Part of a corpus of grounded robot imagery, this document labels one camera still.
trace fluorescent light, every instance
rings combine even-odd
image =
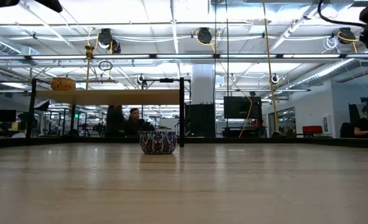
[[[35,55],[31,56],[33,60],[84,60],[85,55]]]
[[[32,91],[24,91],[24,90],[0,90],[0,93],[25,93],[25,92],[32,92]]]
[[[323,70],[323,71],[321,71],[321,72],[319,72],[319,73],[317,73],[315,75],[312,75],[312,76],[310,76],[310,77],[308,77],[306,79],[303,79],[302,81],[299,81],[296,84],[301,84],[301,83],[303,83],[303,82],[305,82],[307,80],[310,80],[310,79],[312,79],[314,77],[323,77],[323,76],[331,73],[333,70],[335,70],[335,69],[337,69],[337,68],[339,68],[339,67],[341,67],[341,66],[343,66],[343,65],[345,65],[345,64],[347,64],[349,62],[352,62],[353,60],[355,60],[355,59],[354,58],[351,58],[351,59],[343,60],[342,62],[337,63],[336,65],[333,65],[332,67],[329,67],[329,68],[327,68],[327,69],[325,69],[325,70]]]
[[[264,92],[269,93],[271,90],[269,89],[241,89],[242,91],[257,91],[257,92]],[[217,89],[216,91],[227,91],[223,89]],[[239,91],[238,89],[230,89],[228,91]],[[285,91],[285,92],[294,92],[294,91],[310,91],[310,89],[295,89],[295,90],[274,90],[274,91]]]
[[[11,86],[11,87],[14,87],[14,88],[21,88],[21,89],[25,89],[25,88],[28,88],[27,86],[23,85],[23,84],[20,84],[20,83],[1,83],[2,85],[6,85],[6,86]]]
[[[279,92],[293,92],[293,91],[311,91],[310,89],[303,89],[303,90],[299,90],[299,89],[296,89],[296,90],[279,90]]]
[[[149,55],[94,55],[94,59],[149,58]]]
[[[241,54],[230,54],[230,55],[220,55],[220,58],[268,58],[267,54],[247,54],[247,55],[241,55]],[[276,58],[276,54],[270,55],[270,58]]]
[[[368,54],[347,54],[347,58],[368,58]]]
[[[89,110],[96,110],[97,109],[97,107],[95,107],[95,106],[85,106],[85,108],[88,108]]]
[[[157,58],[213,58],[213,55],[197,55],[197,54],[165,54],[157,55]]]
[[[0,56],[0,60],[25,60],[24,56]]]
[[[283,58],[338,58],[339,54],[289,54]]]

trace monitor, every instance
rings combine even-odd
[[[261,97],[250,96],[252,111],[249,118],[259,119],[261,115]],[[224,97],[224,118],[246,119],[251,103],[246,96]]]
[[[16,110],[0,110],[0,122],[16,122]]]

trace white cable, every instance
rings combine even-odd
[[[307,41],[307,40],[320,40],[324,39],[330,36],[323,36],[323,37],[310,37],[310,38],[302,38],[302,37],[291,37],[291,38],[285,38],[285,40],[289,41]]]
[[[322,51],[322,54],[325,53],[325,52],[327,52],[328,50],[333,50],[333,49],[337,49],[338,52],[340,52],[339,49],[337,48],[338,44],[339,44],[339,42],[338,42],[338,39],[337,38],[335,38],[335,37],[333,37],[333,38],[327,37],[323,41],[323,47],[325,48],[325,50]]]

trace ceiling beam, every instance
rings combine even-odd
[[[32,14],[33,16],[35,16],[42,23],[42,25],[44,27],[46,27],[50,32],[55,34],[58,38],[63,40],[69,47],[71,47],[72,49],[74,49],[74,50],[78,51],[79,53],[81,53],[81,51],[79,51],[71,42],[66,40],[66,38],[64,38],[55,29],[53,29],[46,21],[44,21],[40,16],[38,16],[32,10],[30,10],[29,6],[26,3],[20,2],[19,5],[20,5],[21,8],[23,8],[23,10],[25,10],[25,11],[29,12],[30,14]]]

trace wall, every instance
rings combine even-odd
[[[365,68],[351,71],[352,75],[358,74]],[[360,104],[361,98],[368,97],[368,76],[360,77],[345,83],[336,83],[336,80],[348,77],[346,72],[332,80],[334,125],[336,136],[340,136],[340,128],[343,123],[350,122],[348,104]]]
[[[321,86],[312,86],[310,89],[311,91],[309,92],[294,93],[288,101],[277,103],[277,111],[292,107],[295,108],[296,131],[298,134],[303,133],[303,126],[322,126],[323,116],[329,115],[331,120],[329,128],[332,137],[335,138],[331,81],[325,81]],[[272,105],[263,106],[262,108],[263,115],[273,112],[274,108]],[[265,125],[268,130],[268,118],[265,121]]]

